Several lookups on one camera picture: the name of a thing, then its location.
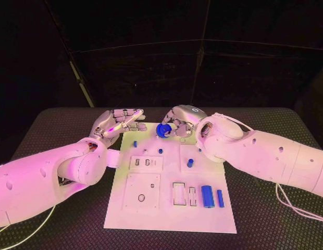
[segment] white pegboard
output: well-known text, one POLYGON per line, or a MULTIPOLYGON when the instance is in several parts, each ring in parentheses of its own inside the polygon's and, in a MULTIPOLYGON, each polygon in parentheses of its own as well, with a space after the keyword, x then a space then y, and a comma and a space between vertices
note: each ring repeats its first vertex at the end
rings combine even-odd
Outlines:
POLYGON ((196 143, 195 136, 182 140, 177 137, 162 139, 156 136, 157 123, 146 123, 146 125, 149 128, 147 132, 128 132, 123 136, 123 159, 120 161, 121 166, 115 170, 104 228, 236 233, 222 164, 209 161, 206 157, 203 158, 203 154, 195 146, 187 146, 192 151, 182 150, 182 145, 193 145, 196 143), (205 171, 198 170, 196 172, 190 172, 193 167, 182 171, 182 159, 190 157, 190 152, 195 159, 198 161, 202 159, 203 161, 200 166, 198 163, 193 166, 199 166, 199 168, 205 166, 205 171), (131 170, 131 156, 163 157, 163 170, 160 172, 149 171, 147 173, 146 171, 131 170), (141 177, 143 182, 146 181, 144 186, 140 185, 136 190, 131 190, 128 187, 131 184, 128 176, 131 174, 141 174, 144 176, 156 174, 160 176, 159 205, 154 209, 151 209, 151 205, 141 205, 143 202, 137 200, 138 193, 151 190, 151 183, 149 183, 151 179, 141 177), (189 204, 189 194, 186 195, 187 205, 173 205, 175 182, 186 184, 185 188, 187 192, 189 188, 195 188, 196 207, 189 204), (215 208, 203 207, 200 189, 203 185, 212 186, 215 208), (222 190, 224 194, 224 208, 218 206, 218 189, 222 190), (131 209, 124 208, 125 204, 133 204, 131 209))

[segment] gray mesh tabletop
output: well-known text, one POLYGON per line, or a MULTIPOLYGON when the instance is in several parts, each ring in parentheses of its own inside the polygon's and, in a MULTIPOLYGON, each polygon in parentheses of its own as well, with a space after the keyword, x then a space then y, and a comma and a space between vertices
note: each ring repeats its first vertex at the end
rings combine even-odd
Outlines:
MULTIPOLYGON (((107 108, 45 110, 30 127, 13 159, 76 142, 88 136, 107 108)), ((144 108, 146 122, 160 122, 169 108, 144 108)), ((202 108, 236 118, 255 130, 319 147, 297 116, 286 108, 202 108)), ((120 149, 121 138, 113 145, 120 149)), ((298 216, 275 198, 275 185, 225 164, 238 234, 104 229, 114 169, 101 181, 61 203, 36 235, 16 249, 323 249, 323 222, 298 216)), ((294 206, 323 216, 323 198, 284 188, 294 206)), ((49 211, 0 233, 0 249, 25 239, 49 211)))

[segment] rectangular slot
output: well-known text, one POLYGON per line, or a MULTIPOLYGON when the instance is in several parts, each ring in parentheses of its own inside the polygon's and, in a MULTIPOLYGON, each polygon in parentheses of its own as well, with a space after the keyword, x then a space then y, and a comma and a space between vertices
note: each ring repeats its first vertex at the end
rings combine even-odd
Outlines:
POLYGON ((186 184, 173 183, 173 205, 186 206, 186 184))
POLYGON ((196 193, 195 193, 195 187, 189 188, 189 205, 190 207, 196 207, 196 193))
POLYGON ((131 156, 130 170, 160 172, 163 170, 163 156, 131 156))

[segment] robotic hand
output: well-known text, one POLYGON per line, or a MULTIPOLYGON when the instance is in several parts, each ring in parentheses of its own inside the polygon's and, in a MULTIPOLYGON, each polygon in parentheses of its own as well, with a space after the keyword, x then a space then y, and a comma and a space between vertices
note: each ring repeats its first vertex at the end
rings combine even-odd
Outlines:
POLYGON ((212 116, 193 106, 176 106, 163 124, 173 120, 177 128, 164 136, 187 137, 195 130, 196 146, 206 157, 229 164, 261 178, 307 190, 323 197, 323 151, 293 140, 252 130, 234 118, 212 116), (244 132, 239 123, 249 131, 244 132))
POLYGON ((0 227, 23 221, 94 185, 105 172, 107 147, 120 133, 146 131, 141 109, 105 111, 89 137, 0 165, 0 227))

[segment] blue cylinder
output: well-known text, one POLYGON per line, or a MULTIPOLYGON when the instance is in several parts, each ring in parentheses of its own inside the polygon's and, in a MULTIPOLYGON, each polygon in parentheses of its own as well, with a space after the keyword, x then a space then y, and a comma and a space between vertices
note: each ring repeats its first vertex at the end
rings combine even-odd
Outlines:
POLYGON ((193 159, 189 159, 186 166, 190 168, 193 166, 193 159))
POLYGON ((222 190, 216 190, 219 207, 224 207, 224 195, 222 190))
POLYGON ((203 206, 205 208, 213 207, 213 198, 212 198, 212 187, 202 186, 202 197, 203 197, 203 206))

